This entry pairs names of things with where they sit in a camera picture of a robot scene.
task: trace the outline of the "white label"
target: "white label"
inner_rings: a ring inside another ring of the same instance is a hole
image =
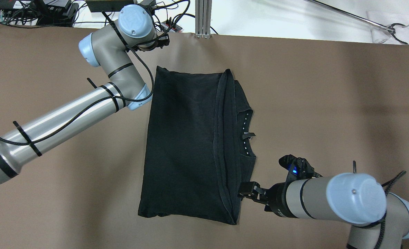
[[[32,2],[32,1],[15,1],[15,4],[13,5],[12,8],[13,9],[21,9],[21,8],[23,8],[23,5],[29,4],[30,2]]]

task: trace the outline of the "folded garment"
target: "folded garment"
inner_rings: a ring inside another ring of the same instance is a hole
[[[256,159],[252,114],[229,69],[186,74],[157,67],[138,215],[236,225],[239,184],[250,180]]]
[[[368,11],[367,17],[375,22],[389,26],[394,23],[400,23],[408,25],[408,27],[402,27],[396,25],[394,28],[396,30],[395,36],[404,42],[409,44],[409,15],[385,13],[379,11]],[[389,32],[381,29],[372,28],[372,41],[375,44],[402,44],[393,38]]]

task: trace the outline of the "white floor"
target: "white floor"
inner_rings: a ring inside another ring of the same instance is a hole
[[[321,2],[365,18],[366,11],[409,15],[409,0],[321,0]],[[165,3],[169,4],[172,1],[165,0]],[[168,16],[173,17],[183,12],[186,5],[186,2],[182,2],[177,9],[168,10]],[[195,14],[195,0],[191,0],[187,13]],[[158,10],[156,15],[164,21],[166,10]],[[113,13],[112,19],[117,17],[118,13]],[[101,13],[90,13],[89,8],[83,8],[77,19],[77,21],[104,20]],[[192,17],[184,16],[178,24],[184,28],[184,32],[195,32],[195,19]],[[101,28],[103,25],[74,26]],[[304,0],[213,0],[211,26],[220,35],[372,42],[369,25]]]

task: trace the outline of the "brown table surface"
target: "brown table surface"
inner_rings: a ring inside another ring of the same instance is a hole
[[[0,26],[0,134],[107,82],[78,52],[93,30]],[[285,180],[277,160],[305,157],[324,176],[351,172],[409,201],[409,46],[173,34],[140,52],[151,70],[230,68],[255,113],[252,180]],[[147,72],[136,63],[143,78]],[[124,109],[23,167],[0,185],[0,248],[345,248],[349,225],[284,219],[242,203],[239,225],[137,216],[150,104]],[[409,248],[409,240],[404,242]]]

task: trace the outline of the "robotic arm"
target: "robotic arm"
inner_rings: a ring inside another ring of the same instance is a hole
[[[352,225],[348,249],[399,249],[402,239],[409,238],[409,202],[389,192],[401,175],[384,191],[367,174],[322,177],[306,159],[293,155],[282,157],[279,164],[288,170],[286,182],[269,189],[242,183],[239,196],[281,217],[346,222]]]
[[[0,184],[15,177],[24,164],[41,156],[123,107],[134,110],[152,93],[127,55],[169,44],[157,37],[152,17],[143,7],[125,6],[116,23],[89,34],[79,49],[92,66],[101,66],[110,82],[0,137]]]

